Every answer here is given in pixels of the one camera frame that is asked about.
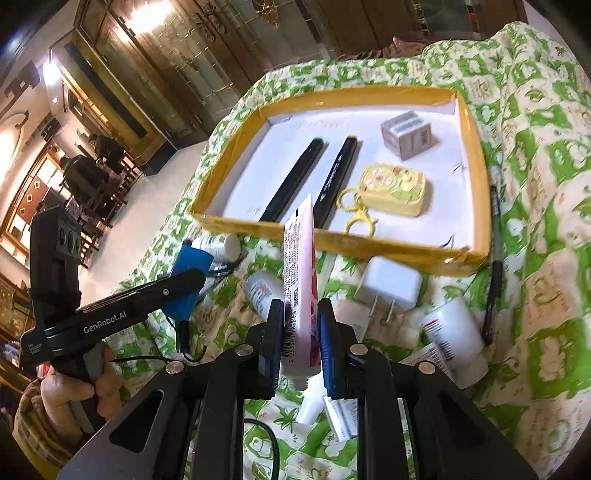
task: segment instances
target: yellow tape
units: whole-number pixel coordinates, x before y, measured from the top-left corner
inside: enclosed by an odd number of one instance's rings
[[[460,133],[466,149],[470,184],[472,186],[474,247],[436,248],[427,245],[368,238],[352,234],[314,230],[316,248],[351,257],[390,258],[420,271],[436,275],[464,277],[474,273],[487,259],[491,249],[491,204],[486,164],[480,139],[466,102],[455,90],[419,86],[364,86],[324,90],[278,100],[250,114],[226,144],[219,161],[211,168],[197,192],[192,215],[203,227],[218,232],[253,235],[270,240],[283,240],[283,225],[271,222],[250,222],[205,215],[248,144],[267,122],[267,118],[285,114],[341,107],[374,105],[445,105],[457,100]]]

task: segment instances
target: small cardboard box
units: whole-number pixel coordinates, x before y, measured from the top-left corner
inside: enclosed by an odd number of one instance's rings
[[[400,160],[407,160],[431,146],[431,124],[415,112],[407,112],[385,121],[382,136],[386,147]]]

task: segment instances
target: bed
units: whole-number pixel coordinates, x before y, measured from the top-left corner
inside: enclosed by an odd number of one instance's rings
[[[469,105],[501,192],[505,257],[495,340],[486,351],[491,367],[469,395],[539,476],[549,477],[591,417],[591,83],[568,48],[527,24],[509,24],[485,41],[438,42],[417,57],[315,60],[266,74],[220,121],[181,198],[118,291],[169,271],[182,240],[203,233],[189,207],[252,111],[303,92],[365,85],[456,89]],[[259,321],[242,289],[248,275],[262,268],[282,274],[281,244],[251,237],[243,244],[244,262],[193,312],[194,347],[207,345],[205,361],[241,343]],[[324,296],[352,298],[365,263],[322,252],[317,258],[325,267]],[[489,279],[488,270],[469,278],[423,275],[419,306],[464,296],[482,317]],[[118,356],[174,356],[174,338],[155,312],[108,343]],[[414,346],[380,321],[372,322],[365,343],[393,361]],[[146,360],[121,364],[123,398],[162,367]],[[270,425],[279,439],[281,478],[355,478],[356,440],[335,441],[323,417],[311,427],[295,423],[301,402],[301,393],[280,381],[272,401],[246,404],[246,414]],[[247,426],[244,445],[244,478],[268,480],[272,454],[263,430]]]

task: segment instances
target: person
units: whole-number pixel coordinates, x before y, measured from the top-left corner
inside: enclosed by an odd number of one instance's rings
[[[96,156],[99,160],[104,158],[105,164],[117,175],[123,172],[121,158],[125,150],[121,145],[112,138],[97,134],[91,134],[88,142],[95,149]]]
[[[119,389],[122,378],[115,373],[113,350],[105,345],[105,367],[94,385],[57,373],[53,367],[43,379],[25,389],[12,432],[29,461],[47,480],[81,447],[83,433],[76,424],[68,402],[98,398],[97,412],[105,420],[122,408]]]
[[[89,192],[77,181],[80,176],[94,189],[108,184],[109,174],[97,167],[91,158],[85,155],[77,155],[73,158],[66,156],[60,159],[60,167],[64,170],[64,181],[68,190],[80,206],[84,206],[91,200]],[[95,207],[95,212],[103,218],[106,218],[114,207],[114,202],[108,193],[105,193]]]

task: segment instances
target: silver screw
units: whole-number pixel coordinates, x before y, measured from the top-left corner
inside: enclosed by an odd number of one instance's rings
[[[368,352],[368,348],[362,343],[354,343],[351,345],[351,353],[353,355],[365,355]]]
[[[241,343],[236,347],[236,354],[238,356],[248,356],[253,353],[254,348],[248,343]]]
[[[418,371],[425,375],[433,375],[435,373],[435,365],[431,362],[421,362],[418,365]]]
[[[171,375],[179,374],[183,371],[183,368],[184,364],[177,360],[173,360],[172,362],[166,364],[166,371]]]

